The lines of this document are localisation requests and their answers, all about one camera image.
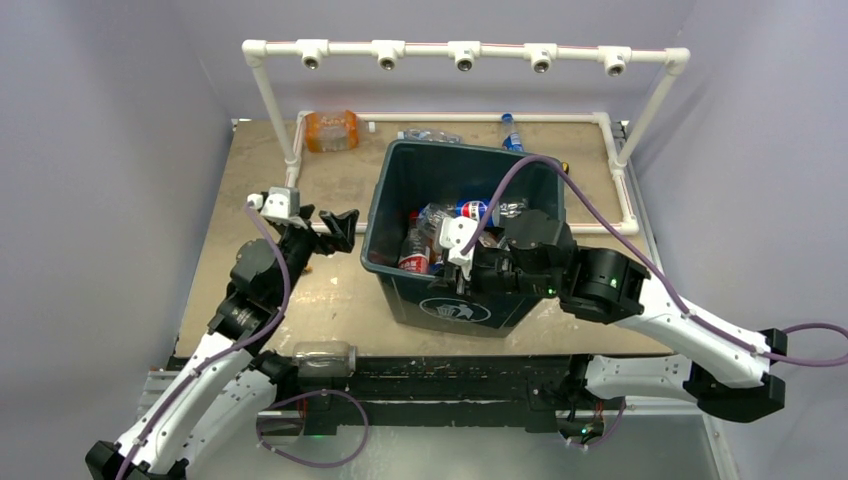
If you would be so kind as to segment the clear Pepsi bottle blue cap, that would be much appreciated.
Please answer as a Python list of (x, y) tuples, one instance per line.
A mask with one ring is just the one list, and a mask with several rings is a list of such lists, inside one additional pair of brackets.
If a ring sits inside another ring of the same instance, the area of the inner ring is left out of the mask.
[(491, 215), (486, 225), (493, 227), (500, 226), (505, 219), (515, 218), (527, 208), (528, 200), (517, 197), (499, 200), (498, 202), (494, 202), (491, 199), (464, 200), (453, 207), (457, 215), (468, 217), (478, 222), (481, 222), (482, 218), (490, 212)]

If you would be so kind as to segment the clear bottle red cap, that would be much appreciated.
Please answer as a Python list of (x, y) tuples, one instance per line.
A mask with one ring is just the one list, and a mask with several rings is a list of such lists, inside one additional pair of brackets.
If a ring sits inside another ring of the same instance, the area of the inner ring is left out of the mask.
[(409, 273), (431, 274), (433, 272), (431, 240), (418, 227), (418, 219), (417, 212), (412, 212), (408, 216), (407, 236), (401, 244), (397, 267)]

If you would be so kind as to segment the dark green plastic bin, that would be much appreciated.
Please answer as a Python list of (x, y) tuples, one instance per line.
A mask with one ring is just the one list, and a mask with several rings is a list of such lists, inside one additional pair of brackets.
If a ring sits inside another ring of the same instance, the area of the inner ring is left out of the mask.
[[(422, 329), (474, 336), (508, 335), (542, 300), (500, 295), (465, 297), (429, 290), (443, 266), (431, 244), (431, 274), (397, 267), (407, 236), (408, 216), (428, 203), (453, 209), (460, 201), (526, 198), (526, 210), (539, 210), (565, 222), (563, 176), (568, 169), (542, 156), (494, 148), (397, 140), (386, 152), (368, 215), (362, 247), (363, 267), (375, 274), (394, 319)], [(477, 240), (493, 245), (502, 226), (487, 226), (491, 213), (476, 231)]]

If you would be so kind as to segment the clear bottle white cap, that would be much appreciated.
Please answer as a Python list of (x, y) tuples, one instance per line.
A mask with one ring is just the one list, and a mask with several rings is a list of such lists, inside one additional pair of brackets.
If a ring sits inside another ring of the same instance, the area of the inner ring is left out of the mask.
[(455, 212), (447, 206), (428, 203), (418, 213), (416, 228), (431, 242), (434, 249), (440, 249), (439, 235), (442, 223), (455, 217)]

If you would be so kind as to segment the clear crushed bottle back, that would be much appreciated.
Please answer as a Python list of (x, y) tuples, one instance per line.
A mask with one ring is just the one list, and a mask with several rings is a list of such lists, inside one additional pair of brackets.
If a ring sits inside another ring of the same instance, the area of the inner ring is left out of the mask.
[(446, 132), (443, 130), (420, 128), (408, 128), (405, 130), (401, 130), (398, 132), (397, 138), (399, 140), (439, 142), (450, 144), (461, 144), (463, 142), (463, 138), (454, 133)]

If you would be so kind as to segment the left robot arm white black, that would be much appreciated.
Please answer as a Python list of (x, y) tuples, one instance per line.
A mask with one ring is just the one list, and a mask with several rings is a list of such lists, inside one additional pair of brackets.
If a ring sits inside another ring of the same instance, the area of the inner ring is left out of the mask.
[(93, 478), (188, 479), (261, 410), (295, 402), (297, 365), (264, 345), (310, 258), (351, 252), (359, 217), (356, 209), (321, 211), (328, 230), (318, 233), (314, 210), (306, 205), (275, 224), (246, 205), (260, 238), (240, 247), (226, 296), (175, 379), (117, 440), (90, 448), (85, 464)]

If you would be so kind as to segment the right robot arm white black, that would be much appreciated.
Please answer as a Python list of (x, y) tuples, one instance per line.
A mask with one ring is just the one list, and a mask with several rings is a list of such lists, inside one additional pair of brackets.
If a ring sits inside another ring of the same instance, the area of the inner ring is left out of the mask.
[(563, 221), (523, 211), (502, 221), (493, 245), (474, 238), (481, 223), (472, 218), (436, 211), (417, 225), (442, 255), (440, 284), (459, 295), (554, 298), (577, 319), (629, 329), (670, 349), (653, 358), (591, 356), (561, 381), (573, 406), (630, 395), (670, 398), (750, 423), (785, 405), (785, 383), (770, 371), (770, 354), (787, 347), (784, 333), (748, 331), (676, 303), (646, 266), (612, 249), (580, 246)]

